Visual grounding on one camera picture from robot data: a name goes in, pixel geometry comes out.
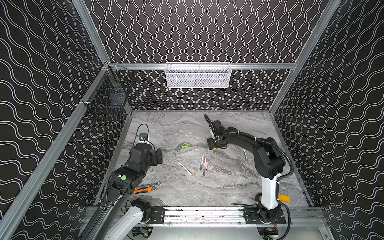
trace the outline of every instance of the black wire basket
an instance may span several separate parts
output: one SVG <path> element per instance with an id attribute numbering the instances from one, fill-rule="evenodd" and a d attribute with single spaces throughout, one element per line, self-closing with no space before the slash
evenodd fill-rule
<path id="1" fill-rule="evenodd" d="M 98 121 L 123 121 L 126 117 L 124 107 L 127 102 L 128 85 L 117 80 L 115 76 L 104 76 L 91 96 L 91 102 L 86 104 L 92 116 Z"/>

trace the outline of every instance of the marble tabletop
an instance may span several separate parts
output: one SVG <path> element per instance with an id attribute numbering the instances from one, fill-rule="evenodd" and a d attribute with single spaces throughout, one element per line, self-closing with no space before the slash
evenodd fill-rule
<path id="1" fill-rule="evenodd" d="M 267 112 L 135 112 L 116 168 L 129 157 L 137 127 L 149 126 L 149 141 L 163 149 L 163 164 L 150 167 L 142 184 L 161 181 L 156 191 L 139 196 L 159 206 L 230 206 L 231 203 L 254 204 L 255 195 L 261 192 L 261 177 L 255 169 L 253 155 L 229 144 L 227 149 L 209 150 L 211 137 L 204 119 L 220 120 L 225 127 L 235 127 L 256 137 L 272 137 L 281 142 Z M 145 126 L 139 133 L 146 133 Z M 181 148 L 183 143 L 190 144 Z M 208 173 L 200 173 L 202 154 L 208 157 Z M 189 175 L 177 162 L 183 164 Z M 284 173 L 289 171 L 288 164 Z M 303 190 L 295 175 L 280 182 L 280 194 L 290 196 L 288 206 L 308 206 Z"/>

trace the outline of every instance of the aluminum profile beam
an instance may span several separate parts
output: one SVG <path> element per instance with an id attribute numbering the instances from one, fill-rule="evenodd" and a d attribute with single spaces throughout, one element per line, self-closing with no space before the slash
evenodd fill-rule
<path id="1" fill-rule="evenodd" d="M 77 10 L 77 13 L 79 14 L 85 29 L 88 32 L 89 38 L 91 39 L 91 42 L 93 46 L 95 47 L 95 50 L 97 52 L 97 55 L 99 56 L 100 60 L 105 62 L 110 62 L 109 56 L 107 54 L 107 51 L 105 50 L 104 44 L 101 41 L 100 35 L 97 31 L 97 28 L 91 18 L 91 14 L 84 2 L 84 0 L 72 0 L 72 3 L 74 7 Z"/>
<path id="2" fill-rule="evenodd" d="M 293 158 L 292 158 L 292 156 L 291 156 L 291 154 L 290 154 L 290 151 L 289 151 L 289 149 L 288 149 L 287 144 L 285 143 L 285 140 L 284 140 L 284 138 L 283 138 L 283 135 L 282 135 L 281 132 L 280 132 L 279 126 L 277 126 L 277 123 L 276 123 L 276 121 L 275 121 L 275 119 L 274 119 L 274 116 L 273 116 L 272 114 L 271 114 L 270 116 L 271 116 L 271 121 L 272 121 L 272 123 L 273 123 L 273 126 L 275 127 L 275 130 L 276 130 L 276 132 L 277 132 L 277 135 L 279 136 L 280 142 L 281 142 L 281 144 L 283 145 L 283 150 L 284 150 L 284 152 L 287 153 L 287 155 L 290 157 L 291 161 L 293 162 L 293 171 L 294 171 L 294 173 L 295 173 L 295 175 L 296 175 L 297 181 L 299 182 L 300 187 L 301 187 L 302 190 L 304 191 L 305 197 L 307 198 L 307 201 L 308 201 L 309 205 L 310 205 L 310 206 L 313 206 L 313 201 L 312 201 L 312 199 L 311 199 L 311 197 L 310 197 L 310 195 L 309 195 L 309 193 L 308 193 L 307 188 L 306 188 L 305 185 L 304 185 L 303 180 L 301 179 L 299 170 L 297 170 L 296 164 L 295 164 L 295 162 L 294 162 L 294 160 L 293 160 Z"/>
<path id="3" fill-rule="evenodd" d="M 133 113 L 131 113 L 131 114 L 128 113 L 127 119 L 125 120 L 125 123 L 124 123 L 124 127 L 121 130 L 121 134 L 120 134 L 118 143 L 117 143 L 116 148 L 113 152 L 111 161 L 109 162 L 107 172 L 105 173 L 103 183 L 101 184 L 101 187 L 99 189 L 99 193 L 98 193 L 96 200 L 94 202 L 95 206 L 99 203 L 99 200 L 102 197 L 101 194 L 103 192 L 103 189 L 106 189 L 107 181 L 108 181 L 110 175 L 112 174 L 112 172 L 114 171 L 116 163 L 118 162 L 118 159 L 119 159 L 119 156 L 121 153 L 121 149 L 122 149 L 122 146 L 123 146 L 124 141 L 125 141 L 125 137 L 127 136 L 129 126 L 131 125 L 131 122 L 132 122 L 132 118 L 133 118 Z"/>
<path id="4" fill-rule="evenodd" d="M 104 74 L 108 70 L 108 65 L 105 64 L 100 70 L 99 74 L 94 79 L 93 83 L 84 94 L 82 100 L 87 102 L 91 97 L 93 91 L 97 88 Z M 17 226 L 24 217 L 26 211 L 43 185 L 49 172 L 52 170 L 57 159 L 67 145 L 69 139 L 77 128 L 79 122 L 83 118 L 87 107 L 84 103 L 80 102 L 71 116 L 68 118 L 55 140 L 48 148 L 47 152 L 36 166 L 35 170 L 17 195 L 11 207 L 5 213 L 3 219 L 0 221 L 0 239 L 9 240 L 15 232 Z"/>
<path id="5" fill-rule="evenodd" d="M 307 42 L 305 43 L 303 50 L 301 51 L 299 57 L 297 58 L 297 67 L 295 70 L 290 71 L 286 80 L 284 81 L 279 93 L 277 94 L 274 102 L 271 105 L 270 113 L 274 115 L 280 106 L 280 103 L 283 101 L 286 93 L 291 87 L 292 83 L 296 79 L 300 70 L 302 69 L 304 63 L 307 62 L 308 57 L 310 56 L 313 48 L 320 39 L 320 36 L 324 32 L 325 28 L 328 26 L 329 21 L 331 20 L 336 9 L 339 7 L 341 0 L 329 0 L 325 9 L 321 13 L 319 20 L 317 21 L 316 26 L 313 28 L 311 35 L 309 36 Z"/>
<path id="6" fill-rule="evenodd" d="M 165 70 L 165 63 L 120 63 L 111 66 L 121 66 L 129 70 Z M 296 69 L 296 63 L 231 63 L 233 70 L 264 70 L 264 69 Z"/>

